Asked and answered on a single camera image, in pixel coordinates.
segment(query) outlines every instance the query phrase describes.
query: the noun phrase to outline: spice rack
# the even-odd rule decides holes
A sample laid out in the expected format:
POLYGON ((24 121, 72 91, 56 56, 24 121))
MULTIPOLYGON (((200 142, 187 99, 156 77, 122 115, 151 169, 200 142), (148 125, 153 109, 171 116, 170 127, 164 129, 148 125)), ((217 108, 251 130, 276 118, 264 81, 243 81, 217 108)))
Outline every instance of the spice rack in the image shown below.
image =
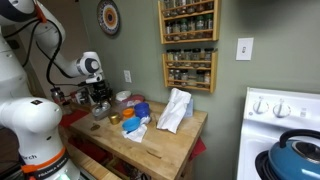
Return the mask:
POLYGON ((177 6, 175 8, 166 8, 164 2, 158 1, 158 12, 159 12, 159 25, 160 25, 160 38, 161 44, 173 44, 173 43, 186 43, 186 42, 203 42, 203 41, 217 41, 219 39, 219 29, 220 29, 220 0, 201 0, 200 2, 187 4, 184 6, 177 6), (204 5, 207 3, 213 3, 212 10, 204 10, 202 12, 193 12, 186 13, 183 15, 177 15, 174 17, 165 17, 164 13, 166 11, 178 10, 181 8, 188 8, 190 6, 204 5), (166 23, 173 22, 176 20, 181 20, 183 18, 191 18, 199 15, 207 15, 212 14, 213 17, 213 28, 212 29, 204 29, 204 30, 195 30, 195 31, 187 31, 187 32, 179 32, 179 33, 166 33, 166 23), (188 34, 197 34, 197 33, 206 33, 208 36, 204 37, 196 37, 190 39, 179 39, 179 40, 168 40, 174 39, 176 36, 184 36, 186 33, 188 34))
POLYGON ((202 90, 202 91, 209 91, 210 93, 213 93, 215 88, 216 88, 216 77, 217 77, 217 56, 218 56, 218 51, 215 51, 211 55, 211 61, 206 61, 206 60, 179 60, 179 61, 169 61, 168 56, 166 53, 162 54, 162 65, 163 65, 163 74, 164 74, 164 84, 165 87, 176 87, 176 88, 184 88, 184 89, 195 89, 195 90, 202 90), (191 63, 191 64, 208 64, 211 63, 211 66, 206 68, 206 67, 198 67, 195 68, 193 66, 169 66, 168 64, 170 63, 191 63), (204 83, 204 82, 193 82, 196 84, 196 86, 190 86, 189 85, 189 80, 184 81, 184 80, 170 80, 169 79, 169 70, 170 69, 187 69, 187 70, 204 70, 204 71, 210 71, 210 83, 204 83), (188 85, 182 86, 182 85, 177 85, 174 84, 175 82, 178 83, 187 83, 188 85))

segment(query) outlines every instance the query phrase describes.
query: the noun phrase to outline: blue kettle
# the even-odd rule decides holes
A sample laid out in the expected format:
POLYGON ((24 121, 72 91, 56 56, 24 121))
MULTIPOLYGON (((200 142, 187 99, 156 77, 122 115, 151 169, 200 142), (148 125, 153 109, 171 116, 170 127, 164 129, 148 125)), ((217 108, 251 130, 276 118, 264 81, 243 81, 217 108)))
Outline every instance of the blue kettle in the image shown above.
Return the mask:
POLYGON ((313 130, 295 129, 283 133, 268 152, 272 170, 282 180, 319 180, 320 148, 312 143, 289 140, 294 136, 320 140, 320 132, 313 130))

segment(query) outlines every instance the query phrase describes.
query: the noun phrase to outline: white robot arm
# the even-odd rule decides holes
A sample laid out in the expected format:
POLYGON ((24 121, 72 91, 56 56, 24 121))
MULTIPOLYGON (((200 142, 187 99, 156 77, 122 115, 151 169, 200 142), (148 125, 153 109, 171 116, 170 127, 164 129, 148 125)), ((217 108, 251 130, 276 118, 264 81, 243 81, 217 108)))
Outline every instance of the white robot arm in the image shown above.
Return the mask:
POLYGON ((36 2, 0 0, 0 126, 17 135, 19 154, 25 163, 22 169, 26 174, 36 179, 55 180, 63 176, 76 180, 80 171, 69 160, 57 130, 61 109, 52 101, 31 96, 26 73, 2 36, 1 27, 26 24, 39 14, 36 9, 41 9, 50 21, 38 24, 34 31, 33 27, 28 30, 34 32, 38 46, 52 58, 50 63, 69 77, 87 75, 86 84, 93 85, 92 97, 96 102, 108 99, 110 93, 95 52, 85 52, 79 59, 67 61, 56 51, 65 38, 64 29, 43 5, 39 3, 37 7, 36 2))

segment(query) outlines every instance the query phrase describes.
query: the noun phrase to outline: shelf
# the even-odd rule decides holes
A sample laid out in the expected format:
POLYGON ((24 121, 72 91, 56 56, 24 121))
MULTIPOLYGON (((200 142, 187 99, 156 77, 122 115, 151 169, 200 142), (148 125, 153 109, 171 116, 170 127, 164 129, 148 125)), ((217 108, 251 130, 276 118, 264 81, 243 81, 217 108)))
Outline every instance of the shelf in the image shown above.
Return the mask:
POLYGON ((169 61, 167 59, 167 54, 162 54, 162 65, 163 65, 163 76, 164 76, 164 85, 165 87, 176 87, 176 88, 183 88, 183 89, 194 89, 194 90, 201 90, 201 91, 208 91, 210 93, 213 93, 215 88, 216 88, 216 77, 217 77, 217 56, 218 56, 218 51, 215 51, 211 54, 211 61, 205 61, 205 60, 196 60, 196 61, 191 61, 191 60, 179 60, 179 61, 169 61), (204 64, 211 64, 209 68, 206 67, 198 67, 194 68, 192 66, 168 66, 167 63, 176 63, 176 62, 188 62, 188 63, 204 63, 204 64), (205 70, 205 71, 210 71, 211 77, 210 77, 210 83, 205 83, 205 82, 192 82, 196 85, 204 85, 208 87, 197 87, 197 86, 182 86, 182 85, 177 85, 177 84, 171 84, 174 82, 186 82, 188 83, 189 81, 185 80, 169 80, 169 69, 188 69, 188 70, 205 70))
POLYGON ((219 29, 220 29, 220 0, 206 0, 201 1, 193 4, 188 4, 185 6, 178 6, 176 8, 164 8, 164 3, 161 1, 158 1, 158 13, 159 13, 159 27, 160 27, 160 38, 161 38, 161 44, 176 44, 176 43, 192 43, 192 42, 208 42, 208 41, 217 41, 219 40, 219 29), (183 14, 183 15, 177 15, 174 17, 164 17, 163 12, 170 11, 170 10, 176 10, 183 7, 189 7, 189 6, 196 6, 199 4, 207 4, 207 3, 214 3, 214 9, 213 10, 205 10, 202 12, 194 12, 192 14, 183 14), (170 33, 166 34, 165 31, 165 24, 166 22, 179 20, 181 18, 189 18, 189 17, 195 17, 199 15, 205 15, 205 14, 212 14, 213 17, 213 29, 205 29, 205 30, 199 30, 199 31, 187 31, 187 32, 181 32, 181 33, 170 33), (166 37, 168 36, 179 36, 182 34, 188 34, 188 33, 207 33, 209 36, 204 36, 202 38, 192 38, 192 39, 180 39, 180 40, 167 40, 166 37))

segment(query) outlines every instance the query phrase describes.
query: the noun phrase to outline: kettle handle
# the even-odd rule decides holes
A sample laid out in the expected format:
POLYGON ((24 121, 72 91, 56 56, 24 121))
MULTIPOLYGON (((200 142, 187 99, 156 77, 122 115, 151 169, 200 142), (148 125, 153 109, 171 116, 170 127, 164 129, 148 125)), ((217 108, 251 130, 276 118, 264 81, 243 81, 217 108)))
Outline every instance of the kettle handle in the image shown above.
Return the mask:
POLYGON ((287 140, 294 136, 309 136, 320 139, 320 132, 309 129, 294 129, 287 131, 280 136, 280 148, 285 148, 287 140))

